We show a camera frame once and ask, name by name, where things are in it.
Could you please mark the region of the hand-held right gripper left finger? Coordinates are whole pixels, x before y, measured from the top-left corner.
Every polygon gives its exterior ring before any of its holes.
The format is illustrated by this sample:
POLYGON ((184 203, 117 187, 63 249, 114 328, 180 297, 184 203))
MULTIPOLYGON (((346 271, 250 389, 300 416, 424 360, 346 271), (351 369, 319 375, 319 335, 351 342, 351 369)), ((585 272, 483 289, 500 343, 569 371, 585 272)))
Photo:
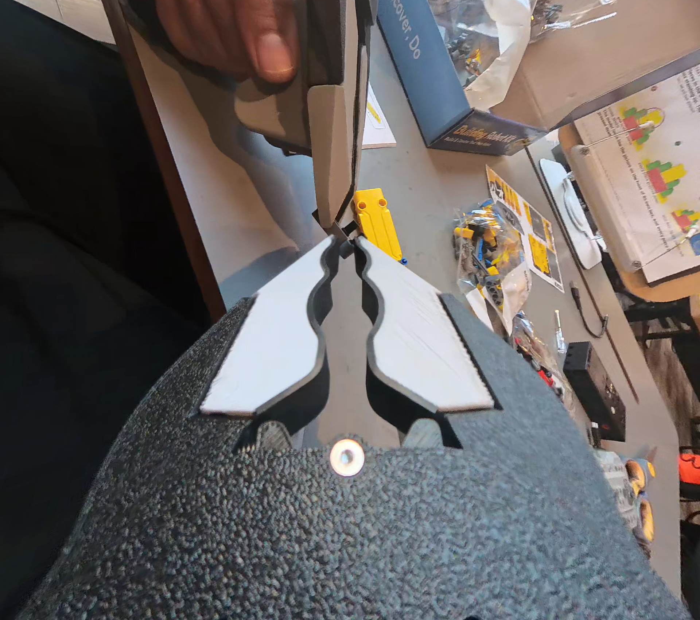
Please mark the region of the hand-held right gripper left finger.
POLYGON ((256 292, 201 414, 261 416, 320 375, 338 261, 339 239, 328 236, 256 292))

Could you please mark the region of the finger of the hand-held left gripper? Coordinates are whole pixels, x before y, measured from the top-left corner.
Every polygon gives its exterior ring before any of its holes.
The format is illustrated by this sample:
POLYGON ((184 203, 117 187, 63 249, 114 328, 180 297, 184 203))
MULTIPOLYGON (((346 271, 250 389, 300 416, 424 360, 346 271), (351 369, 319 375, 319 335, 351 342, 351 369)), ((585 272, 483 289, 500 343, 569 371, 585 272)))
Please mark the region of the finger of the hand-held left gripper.
POLYGON ((311 157, 318 221, 342 221, 357 187, 365 117, 365 45, 355 0, 345 6, 345 70, 341 84, 308 90, 311 157))

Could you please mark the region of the yellow building panel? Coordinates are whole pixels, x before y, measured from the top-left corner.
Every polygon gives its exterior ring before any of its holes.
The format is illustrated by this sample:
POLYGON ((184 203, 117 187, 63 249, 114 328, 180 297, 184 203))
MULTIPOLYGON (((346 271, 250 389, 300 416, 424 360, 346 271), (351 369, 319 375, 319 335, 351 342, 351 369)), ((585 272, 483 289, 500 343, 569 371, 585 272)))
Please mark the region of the yellow building panel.
POLYGON ((404 257, 381 188, 357 190, 352 198, 351 207, 361 235, 396 261, 404 257))

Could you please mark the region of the grey desk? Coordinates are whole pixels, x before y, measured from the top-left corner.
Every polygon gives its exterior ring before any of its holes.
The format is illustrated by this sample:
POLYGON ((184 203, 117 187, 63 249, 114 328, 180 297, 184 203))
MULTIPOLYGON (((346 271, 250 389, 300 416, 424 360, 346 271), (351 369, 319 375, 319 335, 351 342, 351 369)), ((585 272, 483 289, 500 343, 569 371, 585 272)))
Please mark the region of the grey desk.
MULTIPOLYGON (((322 237, 311 218, 311 160, 285 157, 248 133, 234 117, 232 92, 147 43, 127 22, 121 0, 101 1, 161 170, 174 177, 166 186, 197 280, 218 318, 220 306, 230 309, 251 295, 322 237)), ((491 166, 552 222, 562 277, 565 284, 578 283, 590 322, 610 314, 606 336, 591 343, 625 402, 628 422, 626 441, 606 446, 653 458, 650 566, 680 599, 676 427, 604 271, 579 269, 565 241, 540 181, 539 160, 549 156, 551 144, 544 140, 505 158, 426 149, 378 28, 370 78, 397 145, 364 151, 359 179, 388 194, 408 269, 442 292, 456 291, 448 223, 455 208, 487 196, 485 167, 491 166)), ((361 280, 351 259, 341 263, 332 287, 334 306, 323 324, 332 374, 328 411, 307 428, 303 446, 326 445, 346 433, 372 446, 397 446, 398 436, 372 412, 365 392, 370 320, 360 307, 361 280)))

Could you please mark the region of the white instruction booklet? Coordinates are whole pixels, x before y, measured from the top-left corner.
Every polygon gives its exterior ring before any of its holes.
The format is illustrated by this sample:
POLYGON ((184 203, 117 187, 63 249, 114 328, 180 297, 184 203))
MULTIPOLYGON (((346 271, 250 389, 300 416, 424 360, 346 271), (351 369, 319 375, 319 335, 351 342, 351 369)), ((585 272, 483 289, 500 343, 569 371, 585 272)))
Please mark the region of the white instruction booklet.
POLYGON ((396 145, 396 139, 389 123, 374 95, 371 84, 368 83, 362 148, 363 150, 371 150, 390 148, 396 145))

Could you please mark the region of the blue kit box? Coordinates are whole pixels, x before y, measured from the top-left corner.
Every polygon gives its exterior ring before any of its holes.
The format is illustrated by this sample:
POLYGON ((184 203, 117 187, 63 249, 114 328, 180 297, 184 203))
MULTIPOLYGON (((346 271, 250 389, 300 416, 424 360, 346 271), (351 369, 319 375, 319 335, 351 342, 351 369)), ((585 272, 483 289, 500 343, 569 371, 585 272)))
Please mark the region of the blue kit box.
POLYGON ((378 21, 426 147, 507 156, 699 64, 699 0, 613 8, 529 46, 490 112, 463 92, 427 0, 379 0, 378 21))

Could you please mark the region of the clear bag yellow blue parts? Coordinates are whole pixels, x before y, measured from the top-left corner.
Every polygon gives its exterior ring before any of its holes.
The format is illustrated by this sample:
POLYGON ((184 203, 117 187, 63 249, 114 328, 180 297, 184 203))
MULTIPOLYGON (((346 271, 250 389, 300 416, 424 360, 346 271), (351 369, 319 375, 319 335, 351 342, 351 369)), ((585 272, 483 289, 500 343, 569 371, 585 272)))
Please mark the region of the clear bag yellow blue parts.
POLYGON ((472 210, 458 210, 454 220, 457 287, 487 325, 489 311, 495 312, 507 336, 532 285, 522 230, 517 217, 491 198, 472 210))

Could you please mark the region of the clear bag black red parts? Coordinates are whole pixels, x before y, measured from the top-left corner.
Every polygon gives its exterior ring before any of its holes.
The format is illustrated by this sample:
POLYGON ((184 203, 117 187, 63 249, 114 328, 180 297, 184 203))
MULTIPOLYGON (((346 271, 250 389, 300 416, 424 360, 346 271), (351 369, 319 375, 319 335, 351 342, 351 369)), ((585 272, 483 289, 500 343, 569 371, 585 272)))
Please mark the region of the clear bag black red parts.
POLYGON ((555 354, 538 336, 523 310, 513 318, 510 344, 555 393, 569 414, 573 414, 573 390, 556 362, 555 354))

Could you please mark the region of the yellow black sticker sheet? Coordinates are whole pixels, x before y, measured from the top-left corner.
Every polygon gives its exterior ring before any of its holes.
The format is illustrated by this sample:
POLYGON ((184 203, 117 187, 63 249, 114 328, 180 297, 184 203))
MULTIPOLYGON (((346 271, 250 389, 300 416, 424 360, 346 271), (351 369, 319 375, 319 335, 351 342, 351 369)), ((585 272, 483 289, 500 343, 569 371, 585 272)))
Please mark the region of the yellow black sticker sheet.
POLYGON ((486 179, 501 218, 520 235, 529 270, 564 292, 552 223, 488 166, 486 179))

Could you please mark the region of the black box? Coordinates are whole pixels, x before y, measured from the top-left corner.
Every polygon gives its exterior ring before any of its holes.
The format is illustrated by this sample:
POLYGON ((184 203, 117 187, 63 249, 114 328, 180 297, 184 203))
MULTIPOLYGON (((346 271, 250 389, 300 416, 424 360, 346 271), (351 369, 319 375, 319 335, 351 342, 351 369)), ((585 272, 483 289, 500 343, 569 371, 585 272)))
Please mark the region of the black box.
POLYGON ((564 375, 601 439, 626 441, 626 406, 593 345, 587 341, 568 344, 564 375))

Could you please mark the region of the white stand base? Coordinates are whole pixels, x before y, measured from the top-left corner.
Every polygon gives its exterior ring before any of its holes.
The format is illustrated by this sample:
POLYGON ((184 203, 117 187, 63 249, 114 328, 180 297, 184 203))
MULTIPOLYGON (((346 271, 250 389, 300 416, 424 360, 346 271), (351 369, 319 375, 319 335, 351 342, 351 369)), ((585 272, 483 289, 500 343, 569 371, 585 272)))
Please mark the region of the white stand base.
POLYGON ((555 160, 541 159, 539 167, 579 264, 584 270, 600 265, 600 245, 573 186, 572 174, 555 160))

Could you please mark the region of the person's legs black pants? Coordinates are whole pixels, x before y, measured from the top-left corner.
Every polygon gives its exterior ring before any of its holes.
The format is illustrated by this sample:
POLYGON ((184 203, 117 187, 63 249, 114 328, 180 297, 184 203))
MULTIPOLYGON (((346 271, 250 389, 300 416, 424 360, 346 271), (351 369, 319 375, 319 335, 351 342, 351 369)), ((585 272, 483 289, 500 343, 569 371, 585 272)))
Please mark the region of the person's legs black pants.
POLYGON ((116 50, 1 0, 1 618, 209 326, 116 50))

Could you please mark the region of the grey battery hub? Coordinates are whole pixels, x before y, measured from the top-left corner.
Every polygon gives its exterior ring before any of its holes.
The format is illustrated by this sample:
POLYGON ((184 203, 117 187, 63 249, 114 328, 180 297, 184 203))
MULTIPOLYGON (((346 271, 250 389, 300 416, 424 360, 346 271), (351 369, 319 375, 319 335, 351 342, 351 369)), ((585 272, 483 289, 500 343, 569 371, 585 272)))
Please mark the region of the grey battery hub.
POLYGON ((620 516, 626 527, 634 531, 641 520, 637 496, 633 491, 625 463, 617 453, 608 450, 593 449, 593 454, 612 490, 620 516))

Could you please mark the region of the blue yellow plastic part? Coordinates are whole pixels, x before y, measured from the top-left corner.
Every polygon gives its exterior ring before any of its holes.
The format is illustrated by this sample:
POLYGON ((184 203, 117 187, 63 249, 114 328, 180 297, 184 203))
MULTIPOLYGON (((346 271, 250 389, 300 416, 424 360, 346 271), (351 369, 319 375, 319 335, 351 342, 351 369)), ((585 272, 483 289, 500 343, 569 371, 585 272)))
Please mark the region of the blue yellow plastic part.
POLYGON ((655 469, 650 461, 642 458, 627 459, 625 469, 633 494, 632 503, 635 510, 633 532, 639 543, 650 547, 655 537, 655 523, 648 490, 655 479, 655 469))

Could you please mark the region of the wooden instruction sign board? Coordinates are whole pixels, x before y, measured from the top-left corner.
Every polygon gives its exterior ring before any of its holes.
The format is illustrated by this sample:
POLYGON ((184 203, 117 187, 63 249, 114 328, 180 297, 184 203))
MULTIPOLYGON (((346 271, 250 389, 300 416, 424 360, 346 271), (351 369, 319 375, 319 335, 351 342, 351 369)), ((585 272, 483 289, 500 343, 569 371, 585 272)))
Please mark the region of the wooden instruction sign board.
POLYGON ((558 134, 625 288, 699 295, 699 51, 582 106, 558 134))

